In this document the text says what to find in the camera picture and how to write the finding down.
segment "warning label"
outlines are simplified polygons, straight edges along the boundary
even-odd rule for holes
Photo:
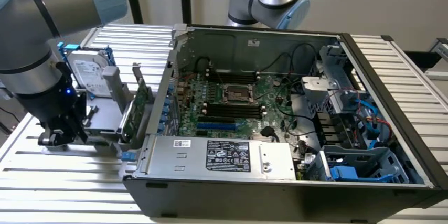
[[[207,170],[251,172],[248,142],[207,141]]]

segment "robotic arm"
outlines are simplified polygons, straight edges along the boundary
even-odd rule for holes
[[[231,0],[228,26],[296,29],[310,9],[310,0]]]
[[[0,0],[0,79],[46,128],[40,145],[87,140],[86,93],[78,95],[47,41],[103,26],[127,11],[127,0]]]

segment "blue cable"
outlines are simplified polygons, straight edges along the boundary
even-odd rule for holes
[[[376,140],[372,140],[371,145],[370,145],[370,147],[368,147],[368,150],[370,150],[370,149],[374,149],[375,144],[376,144]]]
[[[378,107],[375,107],[368,102],[366,102],[363,100],[359,100],[359,99],[356,99],[355,102],[358,102],[358,103],[363,104],[366,107],[368,107],[374,111],[375,116],[378,115]]]

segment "metal table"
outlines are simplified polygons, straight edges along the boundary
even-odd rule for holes
[[[362,43],[367,38],[359,37],[356,42]],[[132,73],[132,63],[142,62],[146,81],[156,91],[160,70],[171,49],[170,41],[171,27],[110,25],[95,29],[83,45],[111,45],[124,77]],[[386,45],[379,40],[376,42],[376,46]],[[371,53],[372,57],[367,55],[368,58],[387,59],[378,55],[379,51]],[[124,77],[124,82],[132,87],[135,79]],[[36,144],[36,138],[43,132],[36,123],[38,120],[28,114],[0,148],[0,223],[242,223],[150,219],[142,214],[123,186],[119,176],[122,161],[98,152],[92,146],[71,146],[70,153],[46,153],[46,148]],[[443,133],[434,134],[442,135],[430,135],[426,141],[448,171],[448,141]],[[126,169],[134,171],[135,164],[130,163]],[[447,224],[448,200],[428,209],[407,209],[380,223]]]

